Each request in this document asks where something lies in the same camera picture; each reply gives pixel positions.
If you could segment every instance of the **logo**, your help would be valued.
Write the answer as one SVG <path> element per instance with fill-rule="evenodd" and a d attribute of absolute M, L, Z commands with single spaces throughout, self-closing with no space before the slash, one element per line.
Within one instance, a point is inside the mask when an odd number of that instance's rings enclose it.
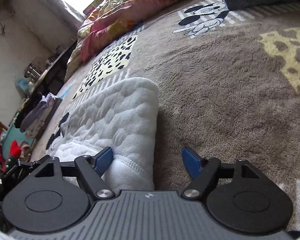
<path fill-rule="evenodd" d="M 153 195 L 153 194 L 151 194 L 151 193 L 147 193 L 147 194 L 145 194 L 145 197 L 146 197 L 146 198 L 153 198 L 153 197 L 154 197 L 154 195 Z"/>

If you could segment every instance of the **triangular cutout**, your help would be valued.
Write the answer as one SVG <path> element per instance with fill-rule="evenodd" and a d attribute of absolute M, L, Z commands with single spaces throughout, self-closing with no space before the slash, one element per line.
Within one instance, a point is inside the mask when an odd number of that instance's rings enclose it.
<path fill-rule="evenodd" d="M 54 176 L 54 169 L 53 169 L 53 163 L 48 163 L 46 166 L 44 166 L 41 171 L 39 171 L 35 177 L 36 178 L 42 178 L 42 177 L 53 177 Z"/>
<path fill-rule="evenodd" d="M 241 170 L 241 176 L 243 178 L 249 178 L 249 179 L 259 179 L 259 176 L 253 172 L 252 169 L 250 169 L 249 166 L 243 165 Z"/>

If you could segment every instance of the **bed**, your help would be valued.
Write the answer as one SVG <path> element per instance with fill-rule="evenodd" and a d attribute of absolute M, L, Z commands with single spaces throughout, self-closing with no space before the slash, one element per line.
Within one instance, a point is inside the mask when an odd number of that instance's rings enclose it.
<path fill-rule="evenodd" d="M 242 157 L 292 199 L 300 230 L 300 3 L 228 11 L 222 0 L 183 0 L 116 38 L 78 68 L 32 159 L 59 121 L 121 80 L 159 87 L 153 181 L 182 190 L 190 146 L 233 163 Z"/>

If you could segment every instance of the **cable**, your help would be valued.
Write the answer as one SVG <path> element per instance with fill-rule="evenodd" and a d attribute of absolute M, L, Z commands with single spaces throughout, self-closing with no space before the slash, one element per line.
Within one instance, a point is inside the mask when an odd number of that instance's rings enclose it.
<path fill-rule="evenodd" d="M 5 31 L 4 31 L 6 29 L 6 25 L 2 26 L 1 22 L 0 22 L 0 25 L 1 25 L 1 34 L 0 34 L 0 36 L 4 36 L 6 34 Z"/>

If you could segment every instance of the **desk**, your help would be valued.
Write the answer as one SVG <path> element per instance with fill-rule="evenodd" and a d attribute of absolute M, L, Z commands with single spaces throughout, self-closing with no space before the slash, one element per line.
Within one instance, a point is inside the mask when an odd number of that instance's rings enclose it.
<path fill-rule="evenodd" d="M 77 45 L 75 41 L 68 49 L 65 49 L 60 56 L 45 70 L 35 84 L 31 94 L 41 92 L 46 96 L 48 93 L 56 95 L 64 85 L 67 62 Z"/>

